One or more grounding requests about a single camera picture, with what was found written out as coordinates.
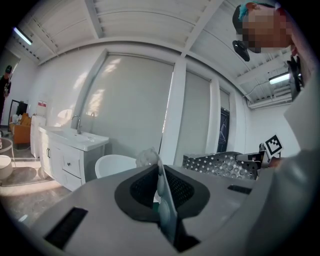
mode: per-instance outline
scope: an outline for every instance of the white stool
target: white stool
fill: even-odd
[[[11,158],[7,155],[0,155],[0,180],[4,180],[12,174]]]

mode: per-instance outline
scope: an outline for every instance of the black slot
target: black slot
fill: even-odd
[[[72,208],[44,239],[62,250],[87,213],[85,209]]]
[[[232,191],[236,191],[239,193],[249,195],[252,189],[244,187],[244,186],[230,185],[230,186],[228,186],[228,190],[232,190]]]

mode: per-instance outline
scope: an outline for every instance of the person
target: person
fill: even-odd
[[[304,83],[319,68],[319,61],[293,18],[276,3],[247,2],[238,5],[232,17],[236,33],[253,52],[270,52],[291,47],[291,56],[300,58]]]
[[[2,113],[4,111],[5,100],[9,96],[11,81],[10,74],[12,66],[8,65],[5,69],[4,75],[0,79],[0,121],[2,119]]]

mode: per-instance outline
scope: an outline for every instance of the cabinet door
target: cabinet door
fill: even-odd
[[[52,172],[54,175],[54,178],[57,182],[59,182],[61,185],[66,184],[66,177],[64,175],[64,170],[62,169],[62,153],[61,150],[52,143],[49,144],[49,153],[51,157],[51,165],[52,165]]]
[[[54,178],[55,176],[51,166],[50,148],[49,144],[46,142],[40,143],[40,162],[42,170]]]

